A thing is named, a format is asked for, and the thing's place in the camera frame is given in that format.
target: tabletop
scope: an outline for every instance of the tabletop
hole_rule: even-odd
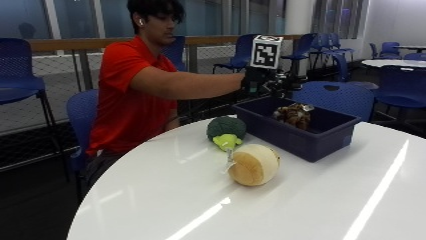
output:
[[[417,50],[418,53],[426,50],[426,46],[418,46],[418,45],[401,45],[401,46],[394,46],[394,48]]]
[[[245,187],[222,173],[210,120],[149,140],[112,166],[68,240],[426,239],[426,140],[358,123],[352,144],[310,163],[281,155],[274,178]]]
[[[426,67],[426,61],[417,60],[395,60],[395,59],[373,59],[364,60],[361,64],[370,67],[382,67],[386,65],[397,65],[403,67]]]

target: navy blue bin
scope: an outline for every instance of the navy blue bin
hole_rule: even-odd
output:
[[[316,162],[350,144],[361,118],[316,107],[310,111],[309,128],[301,130],[273,118],[276,109],[293,103],[289,99],[264,97],[233,105],[233,109],[246,124],[248,133]]]

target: chair back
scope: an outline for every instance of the chair back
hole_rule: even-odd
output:
[[[33,77],[31,45],[24,39],[0,38],[0,78]]]
[[[230,58],[230,64],[242,68],[250,62],[252,58],[252,48],[253,48],[253,39],[260,34],[245,34],[241,35],[236,43],[236,54]]]
[[[374,94],[357,85],[326,81],[306,82],[302,90],[293,92],[292,99],[296,102],[361,117],[365,122],[370,120]]]
[[[395,48],[399,46],[398,42],[383,42],[381,54],[395,54],[399,55],[399,50]]]
[[[163,54],[172,61],[176,69],[181,72],[186,71],[186,66],[182,60],[185,49],[185,36],[174,36],[174,41],[163,49]]]
[[[340,82],[348,82],[350,79],[350,74],[348,71],[348,62],[344,54],[333,54],[333,60],[336,61],[336,66],[337,66],[337,79]]]
[[[69,123],[76,134],[79,150],[72,154],[71,166],[75,171],[85,168],[91,130],[96,118],[99,90],[88,90],[73,95],[67,102]]]
[[[341,48],[341,38],[337,33],[330,33],[332,47]]]
[[[426,68],[381,67],[380,86],[374,94],[381,102],[407,108],[426,107]]]
[[[374,43],[370,43],[370,47],[372,47],[372,59],[376,59],[378,56],[377,46]]]
[[[403,56],[403,60],[426,61],[426,53],[409,53]]]
[[[332,48],[330,36],[328,33],[318,33],[310,47],[317,51],[328,50]]]
[[[316,33],[308,33],[300,38],[294,56],[305,55],[310,51],[310,46],[316,39],[316,36]]]

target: red shirt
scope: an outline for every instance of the red shirt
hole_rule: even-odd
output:
[[[156,59],[139,36],[105,48],[99,82],[97,117],[87,153],[124,153],[164,132],[176,100],[167,100],[129,87],[133,76],[148,66],[176,72],[164,55]]]

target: window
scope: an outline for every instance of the window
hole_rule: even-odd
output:
[[[277,1],[277,13],[276,13],[276,34],[285,33],[285,7],[286,7],[286,0]]]
[[[1,37],[52,38],[43,0],[1,0]]]
[[[249,33],[268,33],[269,0],[249,0]]]
[[[127,8],[128,0],[101,0],[107,38],[133,37],[132,20]]]
[[[186,17],[177,25],[174,34],[186,36],[222,34],[222,1],[180,0]]]
[[[92,1],[55,0],[61,38],[96,38],[97,26]]]
[[[317,0],[312,32],[338,33],[342,39],[357,38],[362,0]]]
[[[240,19],[241,19],[241,1],[232,0],[232,21],[230,21],[230,34],[240,34]]]

